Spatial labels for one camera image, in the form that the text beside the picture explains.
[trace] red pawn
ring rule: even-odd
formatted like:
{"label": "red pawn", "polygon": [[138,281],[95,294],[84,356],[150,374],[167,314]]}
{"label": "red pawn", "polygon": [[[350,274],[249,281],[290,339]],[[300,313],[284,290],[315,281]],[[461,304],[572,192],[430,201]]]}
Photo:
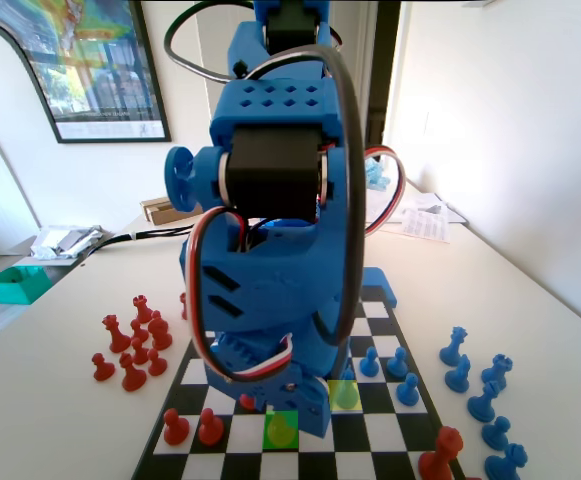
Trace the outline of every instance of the red pawn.
{"label": "red pawn", "polygon": [[148,338],[150,338],[150,333],[148,333],[147,330],[141,328],[141,322],[136,318],[130,322],[130,326],[132,327],[132,331],[134,332],[134,334],[132,335],[133,339],[138,338],[139,340],[141,340],[141,343],[143,343]]}
{"label": "red pawn", "polygon": [[448,463],[457,458],[463,448],[459,430],[441,427],[436,445],[436,452],[426,452],[419,457],[419,474],[422,480],[452,480],[452,471]]}
{"label": "red pawn", "polygon": [[181,295],[179,295],[179,300],[183,304],[183,310],[181,310],[181,318],[187,320],[188,316],[186,315],[186,292],[183,292]]}
{"label": "red pawn", "polygon": [[148,373],[153,377],[158,377],[168,368],[168,362],[165,358],[159,358],[159,352],[154,348],[151,348],[148,352],[148,358],[150,359],[150,366],[148,367]]}
{"label": "red pawn", "polygon": [[143,365],[148,361],[148,349],[141,346],[141,340],[138,338],[132,340],[132,348],[134,348],[132,362],[135,365]]}
{"label": "red pawn", "polygon": [[163,438],[168,445],[179,445],[188,438],[190,422],[185,418],[180,418],[175,408],[166,410],[163,414],[163,422],[166,424]]}
{"label": "red pawn", "polygon": [[97,366],[97,370],[94,372],[94,379],[97,382],[109,379],[114,373],[114,364],[106,362],[100,353],[95,353],[92,356],[92,363]]}
{"label": "red pawn", "polygon": [[246,410],[254,410],[255,409],[254,397],[249,397],[245,393],[239,397],[239,403]]}
{"label": "red pawn", "polygon": [[199,440],[204,445],[211,447],[223,436],[223,421],[214,415],[211,408],[201,412],[201,427],[199,428]]}
{"label": "red pawn", "polygon": [[148,308],[148,299],[143,295],[134,297],[132,304],[137,307],[137,320],[141,323],[148,323],[152,319],[152,310]]}
{"label": "red pawn", "polygon": [[148,331],[152,334],[152,346],[157,350],[165,350],[172,345],[172,335],[168,333],[168,322],[161,318],[158,310],[152,313]]}
{"label": "red pawn", "polygon": [[110,351],[112,353],[121,353],[130,346],[130,337],[119,331],[119,322],[116,315],[106,315],[101,322],[106,326],[106,330],[112,335]]}
{"label": "red pawn", "polygon": [[132,355],[129,353],[122,353],[119,363],[126,369],[126,376],[123,377],[121,386],[126,392],[134,392],[140,389],[146,383],[146,372],[137,370],[132,364]]}

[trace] poster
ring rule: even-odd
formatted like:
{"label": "poster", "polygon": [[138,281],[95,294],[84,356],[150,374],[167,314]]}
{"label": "poster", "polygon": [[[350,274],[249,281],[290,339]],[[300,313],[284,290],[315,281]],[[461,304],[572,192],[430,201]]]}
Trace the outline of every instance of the poster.
{"label": "poster", "polygon": [[170,141],[140,2],[0,0],[3,31],[57,141]]}

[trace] teal box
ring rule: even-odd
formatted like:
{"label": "teal box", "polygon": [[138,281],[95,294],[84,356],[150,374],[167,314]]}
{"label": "teal box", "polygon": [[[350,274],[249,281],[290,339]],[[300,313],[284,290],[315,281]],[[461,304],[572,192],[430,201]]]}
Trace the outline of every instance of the teal box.
{"label": "teal box", "polygon": [[0,303],[30,305],[52,287],[43,267],[10,267],[0,272]]}

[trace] ventilation hole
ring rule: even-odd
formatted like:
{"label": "ventilation hole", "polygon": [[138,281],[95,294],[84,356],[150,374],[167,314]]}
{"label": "ventilation hole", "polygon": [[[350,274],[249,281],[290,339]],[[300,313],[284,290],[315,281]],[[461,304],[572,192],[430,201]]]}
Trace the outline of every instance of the ventilation hole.
{"label": "ventilation hole", "polygon": [[230,292],[234,292],[241,286],[217,267],[203,267],[203,273]]}
{"label": "ventilation hole", "polygon": [[225,313],[227,313],[230,316],[233,316],[236,318],[239,315],[243,314],[243,310],[235,307],[234,305],[232,305],[229,301],[227,301],[223,297],[220,297],[218,295],[209,295],[208,300],[210,301],[210,303],[212,305],[214,305],[215,307],[217,307],[220,310],[223,310]]}

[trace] blue chess piece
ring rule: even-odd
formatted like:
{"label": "blue chess piece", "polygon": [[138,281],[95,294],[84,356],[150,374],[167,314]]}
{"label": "blue chess piece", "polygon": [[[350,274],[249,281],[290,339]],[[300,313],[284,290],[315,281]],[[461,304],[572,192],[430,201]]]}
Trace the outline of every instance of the blue chess piece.
{"label": "blue chess piece", "polygon": [[398,347],[394,352],[394,357],[388,360],[388,372],[395,377],[405,377],[408,373],[408,365],[406,365],[406,349]]}
{"label": "blue chess piece", "polygon": [[519,480],[517,468],[528,463],[528,454],[521,445],[511,443],[506,447],[505,457],[492,455],[486,458],[484,469],[489,480]]}
{"label": "blue chess piece", "polygon": [[506,433],[510,430],[510,420],[506,417],[497,417],[494,425],[484,425],[481,429],[481,438],[490,448],[503,451],[508,446]]}
{"label": "blue chess piece", "polygon": [[417,392],[417,385],[419,384],[419,377],[414,373],[406,375],[405,383],[397,385],[397,398],[401,403],[408,407],[413,407],[419,401],[419,392]]}
{"label": "blue chess piece", "polygon": [[468,381],[469,371],[470,360],[468,360],[467,355],[461,355],[457,368],[446,373],[446,385],[448,385],[450,390],[457,393],[467,392],[468,388],[470,388],[470,382]]}
{"label": "blue chess piece", "polygon": [[510,370],[512,370],[512,360],[500,353],[492,359],[492,367],[481,372],[481,380],[483,383],[495,380],[499,384],[499,388],[503,390],[506,388],[505,374]]}
{"label": "blue chess piece", "polygon": [[483,386],[483,395],[480,397],[470,397],[468,400],[468,411],[470,415],[483,423],[491,422],[494,419],[494,408],[492,399],[499,395],[499,384],[488,382]]}
{"label": "blue chess piece", "polygon": [[368,347],[366,357],[361,359],[359,364],[361,373],[366,377],[375,377],[379,373],[379,362],[377,362],[377,349]]}
{"label": "blue chess piece", "polygon": [[463,327],[454,327],[452,335],[450,335],[450,345],[444,347],[439,351],[439,358],[449,367],[456,367],[459,365],[459,345],[463,343],[464,338],[468,336]]}

